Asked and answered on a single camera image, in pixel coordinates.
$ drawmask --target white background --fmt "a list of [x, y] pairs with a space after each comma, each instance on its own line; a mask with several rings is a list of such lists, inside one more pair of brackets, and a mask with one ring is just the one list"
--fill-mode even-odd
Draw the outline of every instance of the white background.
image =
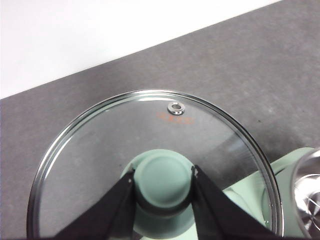
[[277, 0], [2, 0], [1, 98]]

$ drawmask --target gray surface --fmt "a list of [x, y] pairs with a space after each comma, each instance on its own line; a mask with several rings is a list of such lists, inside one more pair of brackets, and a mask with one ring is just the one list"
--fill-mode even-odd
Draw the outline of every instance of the gray surface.
[[33, 178], [66, 124], [115, 94], [156, 88], [220, 106], [271, 161], [320, 145], [320, 1], [281, 1], [3, 99], [1, 236], [26, 235]]

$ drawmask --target round cap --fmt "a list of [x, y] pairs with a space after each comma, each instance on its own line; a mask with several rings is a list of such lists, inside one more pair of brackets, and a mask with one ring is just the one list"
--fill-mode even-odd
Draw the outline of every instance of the round cap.
[[155, 214], [176, 212], [189, 194], [191, 166], [188, 159], [176, 152], [164, 149], [149, 151], [149, 156], [134, 173], [140, 206]]

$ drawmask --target stainless steel rim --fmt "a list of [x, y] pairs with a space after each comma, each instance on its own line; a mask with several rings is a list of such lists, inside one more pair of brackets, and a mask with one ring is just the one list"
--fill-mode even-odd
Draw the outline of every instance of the stainless steel rim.
[[130, 91], [126, 93], [122, 93], [116, 96], [113, 96], [111, 98], [108, 98], [106, 100], [103, 100], [96, 105], [90, 107], [83, 113], [81, 113], [78, 117], [76, 117], [71, 123], [67, 125], [67, 127], [64, 128], [64, 130], [58, 135], [58, 137], [53, 141], [51, 146], [46, 151], [39, 167], [37, 170], [37, 173], [35, 175], [30, 196], [29, 196], [29, 202], [28, 202], [28, 208], [27, 208], [27, 219], [26, 219], [26, 231], [27, 231], [27, 237], [28, 238], [37, 238], [39, 237], [39, 220], [35, 219], [35, 216], [38, 216], [39, 213], [39, 200], [41, 197], [41, 190], [42, 190], [42, 184], [46, 178], [47, 170], [49, 169], [50, 165], [52, 164], [51, 156], [53, 156], [57, 150], [60, 148], [61, 145], [63, 145], [63, 139], [64, 137], [70, 133], [71, 131], [74, 131], [75, 128], [78, 125], [83, 124], [83, 121], [86, 118], [93, 118], [96, 114], [99, 113], [99, 109], [103, 108], [104, 106], [111, 105], [112, 103], [116, 103], [120, 100], [127, 99], [130, 97], [137, 97], [139, 95], [146, 94], [159, 94], [159, 95], [170, 95], [170, 96], [177, 96], [177, 97], [183, 97], [185, 99], [189, 99], [192, 101], [195, 101], [199, 104], [202, 104], [211, 110], [219, 113], [221, 116], [223, 116], [225, 119], [227, 119], [237, 130], [241, 132], [241, 134], [246, 138], [246, 140], [251, 144], [253, 149], [256, 151], [258, 156], [261, 159], [261, 162], [257, 162], [256, 164], [259, 168], [259, 170], [262, 172], [262, 176], [266, 182], [267, 191], [270, 198], [270, 208], [271, 208], [271, 230], [275, 234], [279, 236], [283, 236], [284, 234], [284, 227], [283, 227], [283, 211], [282, 211], [282, 205], [280, 200], [280, 194], [278, 185], [276, 182], [276, 178], [274, 176], [274, 173], [271, 169], [271, 166], [263, 153], [263, 151], [258, 146], [257, 142], [254, 140], [254, 138], [247, 132], [247, 130], [233, 117], [231, 117], [228, 113], [223, 111], [221, 108], [211, 104], [210, 102], [201, 99], [199, 97], [178, 92], [178, 91], [172, 91], [172, 90], [163, 90], [163, 89], [149, 89], [149, 90], [138, 90], [138, 91]]

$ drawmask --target stainless steel bowl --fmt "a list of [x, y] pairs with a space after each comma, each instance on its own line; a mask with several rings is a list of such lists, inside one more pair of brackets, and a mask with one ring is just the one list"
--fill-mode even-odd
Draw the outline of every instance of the stainless steel bowl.
[[295, 165], [291, 196], [298, 224], [307, 238], [320, 237], [320, 148], [304, 155]]

